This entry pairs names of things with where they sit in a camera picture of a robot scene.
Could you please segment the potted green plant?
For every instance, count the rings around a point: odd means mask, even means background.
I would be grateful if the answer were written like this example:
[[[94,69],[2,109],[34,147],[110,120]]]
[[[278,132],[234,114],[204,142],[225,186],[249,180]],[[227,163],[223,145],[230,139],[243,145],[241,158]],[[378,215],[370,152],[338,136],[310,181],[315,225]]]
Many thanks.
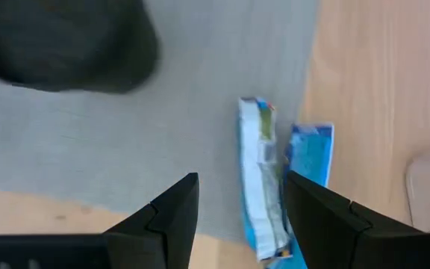
[[[158,68],[144,0],[0,0],[0,81],[124,94]]]

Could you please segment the grey table mat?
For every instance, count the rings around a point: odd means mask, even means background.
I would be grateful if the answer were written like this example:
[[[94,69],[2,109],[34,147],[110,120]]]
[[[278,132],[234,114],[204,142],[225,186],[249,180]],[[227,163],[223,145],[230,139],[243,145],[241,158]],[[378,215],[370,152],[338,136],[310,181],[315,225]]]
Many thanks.
[[[187,173],[198,232],[244,239],[237,118],[242,97],[277,111],[278,147],[302,101],[318,0],[147,0],[161,62],[112,95],[0,81],[0,189],[132,213]]]

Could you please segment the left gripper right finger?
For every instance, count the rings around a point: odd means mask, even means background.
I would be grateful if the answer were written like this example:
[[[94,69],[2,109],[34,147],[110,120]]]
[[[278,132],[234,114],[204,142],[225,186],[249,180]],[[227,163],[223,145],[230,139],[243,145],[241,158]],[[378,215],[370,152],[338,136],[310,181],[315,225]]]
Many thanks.
[[[290,171],[284,205],[308,269],[392,269],[402,261],[390,240],[420,234]]]

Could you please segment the blue white granola bar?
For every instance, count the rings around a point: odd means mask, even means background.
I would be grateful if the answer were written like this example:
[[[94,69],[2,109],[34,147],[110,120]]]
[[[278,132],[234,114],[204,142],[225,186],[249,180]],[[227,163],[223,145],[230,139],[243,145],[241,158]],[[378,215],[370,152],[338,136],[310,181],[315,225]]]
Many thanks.
[[[281,208],[276,111],[255,97],[239,99],[238,111],[243,225],[257,260],[263,261],[290,242]]]

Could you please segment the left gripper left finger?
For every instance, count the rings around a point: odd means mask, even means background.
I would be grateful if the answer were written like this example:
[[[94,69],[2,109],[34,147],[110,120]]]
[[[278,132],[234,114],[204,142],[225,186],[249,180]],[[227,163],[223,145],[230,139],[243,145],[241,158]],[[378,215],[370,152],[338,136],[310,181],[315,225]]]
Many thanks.
[[[111,269],[188,269],[199,213],[199,175],[189,173],[103,233]]]

